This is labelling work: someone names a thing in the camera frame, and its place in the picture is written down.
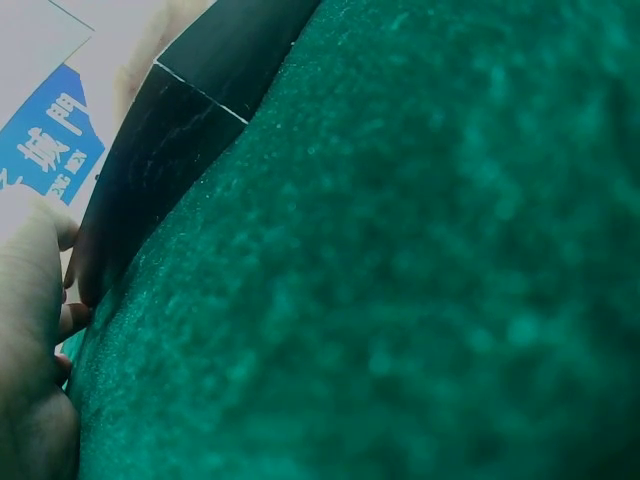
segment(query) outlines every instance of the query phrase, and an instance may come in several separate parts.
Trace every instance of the blue sign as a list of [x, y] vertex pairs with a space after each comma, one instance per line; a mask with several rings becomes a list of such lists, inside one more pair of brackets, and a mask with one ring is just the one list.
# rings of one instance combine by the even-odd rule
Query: blue sign
[[68, 205], [103, 152], [80, 75], [63, 64], [0, 131], [0, 189], [24, 183]]

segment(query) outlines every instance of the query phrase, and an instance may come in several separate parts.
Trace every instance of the finger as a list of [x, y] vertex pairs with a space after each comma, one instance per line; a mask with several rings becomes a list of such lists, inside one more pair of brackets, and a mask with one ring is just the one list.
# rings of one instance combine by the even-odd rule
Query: finger
[[61, 252], [73, 247], [78, 236], [78, 224], [69, 216], [68, 207], [56, 198], [48, 199], [51, 218], [56, 227], [58, 247]]
[[64, 353], [55, 354], [55, 379], [54, 382], [57, 386], [62, 388], [64, 383], [69, 380], [71, 376], [71, 359]]
[[80, 330], [86, 328], [91, 321], [89, 307], [82, 303], [63, 305], [58, 328], [58, 343], [64, 342]]
[[111, 15], [96, 18], [96, 34], [73, 62], [91, 124], [109, 148], [155, 57], [215, 0], [141, 0], [135, 7], [125, 0], [98, 3], [127, 15], [117, 25]]
[[0, 190], [0, 213], [5, 221], [0, 243], [6, 244], [27, 230], [43, 236], [53, 222], [61, 251], [73, 246], [78, 225], [68, 215], [68, 207], [58, 198], [43, 197], [27, 185], [5, 186]]

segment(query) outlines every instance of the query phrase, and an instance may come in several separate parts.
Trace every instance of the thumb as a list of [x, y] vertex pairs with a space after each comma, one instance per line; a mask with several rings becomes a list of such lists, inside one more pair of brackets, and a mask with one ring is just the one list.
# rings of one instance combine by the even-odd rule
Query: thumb
[[96, 34], [74, 60], [91, 123], [106, 148], [113, 143], [156, 56], [214, 2], [97, 2], [104, 14], [96, 15]]

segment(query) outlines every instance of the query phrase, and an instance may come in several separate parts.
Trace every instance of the black object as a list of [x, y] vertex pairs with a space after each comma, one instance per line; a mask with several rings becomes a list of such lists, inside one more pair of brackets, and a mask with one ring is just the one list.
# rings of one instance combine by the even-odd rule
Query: black object
[[156, 59], [109, 152], [71, 257], [68, 280], [77, 279], [87, 305], [101, 300], [242, 132], [320, 2], [218, 0]]

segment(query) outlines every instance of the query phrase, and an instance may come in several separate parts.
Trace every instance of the green felt fabric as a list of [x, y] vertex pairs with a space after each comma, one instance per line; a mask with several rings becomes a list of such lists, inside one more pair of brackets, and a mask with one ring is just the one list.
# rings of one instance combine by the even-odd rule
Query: green felt fabric
[[67, 344], [80, 479], [640, 478], [639, 35], [326, 0]]

